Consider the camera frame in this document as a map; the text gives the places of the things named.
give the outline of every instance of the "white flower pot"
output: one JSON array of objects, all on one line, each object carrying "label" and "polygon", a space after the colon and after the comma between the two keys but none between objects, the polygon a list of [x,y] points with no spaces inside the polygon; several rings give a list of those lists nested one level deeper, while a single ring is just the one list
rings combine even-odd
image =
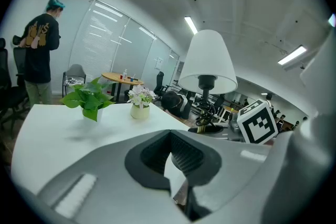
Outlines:
[{"label": "white flower pot", "polygon": [[92,120],[92,119],[89,119],[89,118],[87,118],[87,117],[85,117],[85,116],[83,115],[83,120],[84,120],[85,124],[94,124],[94,125],[96,125],[96,124],[100,123],[100,121],[101,121],[101,116],[102,116],[102,114],[103,114],[103,110],[104,110],[104,109],[98,109],[98,113],[97,113],[97,121],[94,121],[94,120]]},{"label": "white flower pot", "polygon": [[135,119],[146,119],[149,117],[149,106],[143,109],[133,105],[131,108],[131,116]]}]

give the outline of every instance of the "floor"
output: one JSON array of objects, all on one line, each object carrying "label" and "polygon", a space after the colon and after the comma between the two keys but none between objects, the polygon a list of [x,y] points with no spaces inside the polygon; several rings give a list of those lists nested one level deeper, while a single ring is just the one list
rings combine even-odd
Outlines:
[{"label": "floor", "polygon": [[[60,95],[54,95],[52,98],[52,103],[53,104],[61,104],[59,100],[62,98]],[[155,105],[158,106],[159,108],[162,108],[160,105],[160,102],[155,102]],[[6,117],[7,115],[10,115],[11,111],[8,111],[7,114],[4,116]],[[189,115],[189,120],[187,120],[184,124],[186,124],[189,127],[196,127],[195,121],[196,121],[197,116],[190,112]],[[0,130],[0,139],[3,142],[3,147],[0,147],[0,156],[1,159],[3,160],[4,164],[10,168],[11,162],[12,162],[12,155],[13,155],[13,150],[14,150],[14,145],[16,142],[16,138],[19,134],[19,131],[21,129],[21,126],[23,124],[23,121],[17,120],[14,124],[13,128],[13,133],[11,135],[11,125],[10,121],[4,123],[4,129]]]}]

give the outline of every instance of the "graphic print on shirt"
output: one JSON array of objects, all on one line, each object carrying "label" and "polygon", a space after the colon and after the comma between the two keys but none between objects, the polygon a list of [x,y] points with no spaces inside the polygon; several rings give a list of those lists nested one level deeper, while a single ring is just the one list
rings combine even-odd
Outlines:
[{"label": "graphic print on shirt", "polygon": [[48,29],[49,29],[49,23],[46,23],[45,25],[40,25],[37,30],[37,21],[33,25],[29,26],[28,36],[26,39],[27,47],[31,46],[35,37],[40,38],[38,41],[39,46],[45,46]]}]

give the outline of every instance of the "small table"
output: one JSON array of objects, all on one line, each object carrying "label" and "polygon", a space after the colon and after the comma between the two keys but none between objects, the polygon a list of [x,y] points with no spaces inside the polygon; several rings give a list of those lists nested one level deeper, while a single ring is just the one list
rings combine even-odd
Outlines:
[{"label": "small table", "polygon": [[[155,131],[189,129],[154,104],[150,104],[150,115],[144,120],[132,118],[131,107],[132,104],[113,104],[104,108],[101,122],[90,129],[83,125],[80,107],[35,104],[15,143],[13,181],[38,194],[54,176],[96,148]],[[185,177],[170,157],[164,173],[175,195]]]},{"label": "small table", "polygon": [[[115,101],[118,102],[119,101],[119,95],[120,95],[120,89],[121,89],[121,84],[129,84],[130,85],[130,90],[132,90],[134,85],[143,85],[144,82],[141,80],[133,80],[131,81],[131,79],[129,79],[128,77],[125,78],[124,80],[120,78],[120,76],[122,76],[122,74],[119,73],[113,73],[113,72],[105,72],[101,74],[104,78],[112,80],[112,81],[116,81],[118,82],[118,90],[117,90],[117,97],[115,98]],[[112,91],[111,91],[111,95],[114,96],[114,92],[116,85],[113,84],[112,85]]]}]

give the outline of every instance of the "fluorescent light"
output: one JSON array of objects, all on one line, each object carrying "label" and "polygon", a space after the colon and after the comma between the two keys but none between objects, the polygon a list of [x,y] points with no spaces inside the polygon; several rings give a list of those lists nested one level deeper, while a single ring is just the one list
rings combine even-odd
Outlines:
[{"label": "fluorescent light", "polygon": [[99,4],[99,3],[95,3],[95,5],[96,5],[97,7],[100,7],[100,8],[103,8],[103,9],[107,10],[108,12],[111,12],[111,13],[113,13],[113,14],[116,14],[116,15],[119,16],[119,17],[122,17],[122,14],[120,14],[119,12],[114,11],[112,8],[107,8],[107,7],[105,7],[105,6],[103,6],[103,5]]},{"label": "fluorescent light", "polygon": [[132,43],[131,41],[129,41],[129,40],[127,40],[127,39],[125,39],[125,38],[123,38],[123,37],[120,37],[121,39],[123,39],[123,40],[126,40],[126,41],[128,41],[129,43]]},{"label": "fluorescent light", "polygon": [[96,29],[99,29],[99,30],[102,30],[102,31],[105,31],[106,32],[106,30],[105,29],[102,29],[102,28],[99,28],[99,27],[97,27],[97,26],[94,26],[94,25],[90,25],[91,27],[93,27],[93,28],[96,28]]},{"label": "fluorescent light", "polygon": [[280,61],[278,61],[279,64],[284,65],[285,63],[289,62],[290,60],[293,60],[295,57],[298,57],[299,55],[303,54],[306,51],[305,47],[303,45],[299,46],[295,51],[293,51],[291,54],[287,55]]},{"label": "fluorescent light", "polygon": [[119,42],[116,42],[116,41],[114,41],[114,40],[112,40],[112,39],[111,39],[111,41],[112,41],[112,42],[114,42],[114,43],[117,43],[117,44],[121,44],[121,43],[119,43]]},{"label": "fluorescent light", "polygon": [[157,38],[155,36],[153,36],[151,33],[149,33],[146,29],[139,27],[139,29],[141,31],[143,31],[144,33],[146,33],[147,35],[149,35],[151,38],[153,38],[154,40],[157,40]]},{"label": "fluorescent light", "polygon": [[94,34],[94,33],[89,33],[89,34],[94,35],[94,36],[97,36],[97,37],[101,37],[101,36],[99,36],[99,35],[97,35],[97,34]]},{"label": "fluorescent light", "polygon": [[194,33],[194,35],[197,33],[197,29],[193,23],[193,20],[191,20],[190,17],[184,17],[184,19],[186,20],[186,22],[188,23],[191,31]]},{"label": "fluorescent light", "polygon": [[101,12],[98,12],[98,11],[96,11],[96,10],[94,10],[93,11],[94,13],[97,13],[97,14],[100,14],[100,15],[102,15],[102,16],[104,16],[104,17],[106,17],[106,18],[109,18],[109,19],[111,19],[111,20],[114,20],[115,22],[117,22],[118,20],[116,20],[116,19],[113,19],[112,17],[110,17],[110,16],[107,16],[106,14],[104,14],[104,13],[101,13]]},{"label": "fluorescent light", "polygon": [[335,27],[336,25],[336,18],[335,18],[335,14],[332,14],[328,20],[329,24],[332,26],[332,27]]}]

